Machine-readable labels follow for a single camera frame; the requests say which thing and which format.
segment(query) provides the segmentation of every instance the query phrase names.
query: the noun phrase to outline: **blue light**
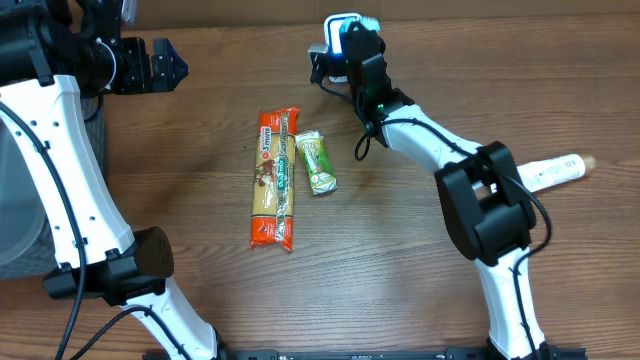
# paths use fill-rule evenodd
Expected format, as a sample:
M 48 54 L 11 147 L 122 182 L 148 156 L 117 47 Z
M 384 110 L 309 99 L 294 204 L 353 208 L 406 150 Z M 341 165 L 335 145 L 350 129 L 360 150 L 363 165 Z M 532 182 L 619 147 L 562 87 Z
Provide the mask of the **blue light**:
M 340 44 L 340 26 L 344 19 L 335 19 L 329 23 L 329 36 L 331 42 L 331 53 L 334 55 L 342 54 L 342 44 Z

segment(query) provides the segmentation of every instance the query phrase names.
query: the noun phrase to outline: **snack package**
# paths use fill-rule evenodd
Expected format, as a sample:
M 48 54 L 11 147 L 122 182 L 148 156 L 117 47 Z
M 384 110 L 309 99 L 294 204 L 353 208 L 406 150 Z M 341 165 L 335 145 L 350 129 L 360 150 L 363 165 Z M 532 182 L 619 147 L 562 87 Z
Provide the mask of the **snack package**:
M 314 130 L 296 135 L 296 147 L 307 166 L 313 195 L 328 194 L 337 189 L 336 177 L 331 171 L 323 138 Z
M 251 248 L 280 243 L 293 250 L 293 179 L 300 109 L 260 112 L 254 172 Z

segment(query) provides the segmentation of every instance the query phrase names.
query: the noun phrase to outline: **wooden table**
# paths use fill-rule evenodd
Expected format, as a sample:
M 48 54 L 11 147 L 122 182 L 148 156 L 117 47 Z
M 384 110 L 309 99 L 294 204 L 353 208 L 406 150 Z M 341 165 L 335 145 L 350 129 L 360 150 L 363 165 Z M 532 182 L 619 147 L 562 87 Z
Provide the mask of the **wooden table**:
M 394 85 L 448 129 L 500 140 L 519 163 L 597 157 L 593 176 L 540 196 L 555 236 L 531 266 L 547 339 L 591 359 L 640 357 L 639 24 L 637 15 L 383 24 Z M 480 281 L 446 234 L 432 177 L 377 143 L 356 162 L 355 115 L 308 83 L 320 25 L 131 35 L 171 39 L 190 75 L 170 94 L 107 98 L 109 186 L 135 229 L 164 228 L 183 292 L 231 346 L 484 343 Z M 339 190 L 313 198 L 298 160 L 293 253 L 250 251 L 258 112 L 291 105 L 302 108 L 299 129 L 325 136 Z M 1 282 L 0 308 L 0 357 L 52 357 L 70 301 L 50 300 L 31 278 Z M 117 311 L 83 302 L 67 356 Z M 127 318 L 87 357 L 157 348 Z

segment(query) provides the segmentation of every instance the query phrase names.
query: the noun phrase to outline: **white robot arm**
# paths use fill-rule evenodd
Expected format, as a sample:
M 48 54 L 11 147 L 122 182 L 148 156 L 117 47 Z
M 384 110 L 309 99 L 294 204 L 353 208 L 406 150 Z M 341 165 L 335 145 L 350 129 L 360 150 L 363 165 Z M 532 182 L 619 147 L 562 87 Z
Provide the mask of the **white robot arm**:
M 323 88 L 326 75 L 330 79 L 347 75 L 365 137 L 375 137 L 436 176 L 449 235 L 480 273 L 489 309 L 491 352 L 502 359 L 537 358 L 541 348 L 549 345 L 535 317 L 527 269 L 529 229 L 535 226 L 535 215 L 529 194 L 516 186 L 523 185 L 510 152 L 500 143 L 481 147 L 451 133 L 393 89 L 377 21 L 357 14 L 328 21 L 327 45 L 309 49 L 311 82 Z M 339 25 L 332 27 L 331 22 Z M 339 35 L 332 28 L 339 28 Z M 362 159 L 357 152 L 356 158 Z M 474 190 L 492 183 L 500 183 L 493 187 L 494 194 L 478 201 Z M 531 186 L 530 191 L 535 190 L 539 188 Z M 514 269 L 519 271 L 517 289 Z
M 391 112 L 385 121 L 393 119 L 417 119 L 435 128 L 439 133 L 464 150 L 475 154 L 481 145 L 464 140 L 446 130 L 422 112 L 418 105 L 407 105 Z M 466 156 L 453 151 L 447 144 L 427 129 L 408 123 L 396 123 L 382 127 L 384 139 L 389 147 L 397 150 L 409 158 L 415 160 L 428 173 L 434 174 L 450 163 L 459 163 Z M 496 349 L 506 358 L 524 359 L 533 351 L 529 345 L 527 335 L 520 319 L 516 300 L 513 273 L 515 262 L 529 249 L 516 248 L 498 259 L 498 264 L 488 266 L 481 260 L 474 260 L 474 264 L 480 273 L 480 280 L 484 290 L 487 308 L 489 309 L 490 330 L 489 338 Z M 544 334 L 538 326 L 535 317 L 529 276 L 528 261 L 525 260 L 519 267 L 520 291 L 527 323 L 531 329 L 536 349 L 545 341 Z
M 156 55 L 150 58 L 142 39 L 121 38 L 120 24 L 133 20 L 135 1 L 83 3 L 90 16 L 79 34 L 68 29 L 64 1 L 20 1 L 0 17 L 0 119 L 42 199 L 58 263 L 45 288 L 53 298 L 76 297 L 56 358 L 64 353 L 82 297 L 102 297 L 124 311 L 144 309 L 133 315 L 171 358 L 216 358 L 215 331 L 177 286 L 164 232 L 133 232 L 118 212 L 80 106 L 81 92 L 93 97 L 172 91 L 188 67 L 167 39 L 154 40 Z
M 139 245 L 136 244 L 131 227 L 115 207 L 100 173 L 87 138 L 84 119 L 81 117 L 80 90 L 76 79 L 69 75 L 56 75 L 54 82 L 46 87 L 40 86 L 37 80 L 4 86 L 0 88 L 0 102 L 20 119 L 24 119 L 38 140 L 48 147 L 49 157 L 67 190 L 80 232 L 85 239 L 88 271 L 97 273 L 108 266 L 109 262 L 113 263 L 128 254 L 132 247 Z M 58 189 L 31 139 L 25 136 L 6 113 L 0 111 L 0 118 L 13 134 L 26 160 L 51 228 L 54 229 L 58 266 L 63 272 L 71 274 L 80 266 L 78 249 L 74 245 L 74 237 Z M 169 252 L 171 257 L 168 244 L 161 244 L 166 244 L 163 251 Z M 139 252 L 135 256 L 139 259 L 147 255 Z M 169 271 L 173 272 L 172 260 Z M 75 284 L 71 293 L 69 289 L 62 287 L 62 276 L 63 274 L 45 281 L 47 290 L 55 297 L 70 295 L 75 290 Z M 144 286 L 140 288 L 142 295 L 137 296 L 135 293 L 138 290 L 135 288 L 124 291 L 127 298 L 119 304 L 123 310 L 139 305 L 151 309 L 170 329 L 189 358 L 216 358 L 217 340 L 213 327 L 196 314 L 172 276 L 166 278 L 163 289 L 158 293 L 145 291 Z M 104 289 L 98 289 L 93 284 L 88 286 L 88 292 L 92 290 L 98 292 Z M 153 318 L 140 312 L 133 315 L 151 332 L 172 359 L 185 359 Z

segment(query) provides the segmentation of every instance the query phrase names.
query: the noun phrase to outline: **green wrapper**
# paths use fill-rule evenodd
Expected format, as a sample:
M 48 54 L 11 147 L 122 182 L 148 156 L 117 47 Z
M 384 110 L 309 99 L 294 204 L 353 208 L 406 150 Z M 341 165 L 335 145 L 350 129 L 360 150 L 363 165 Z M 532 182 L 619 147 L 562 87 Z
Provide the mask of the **green wrapper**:
M 296 147 L 307 166 L 313 195 L 322 195 L 337 189 L 336 177 L 331 171 L 322 136 L 317 131 L 305 131 L 296 135 Z

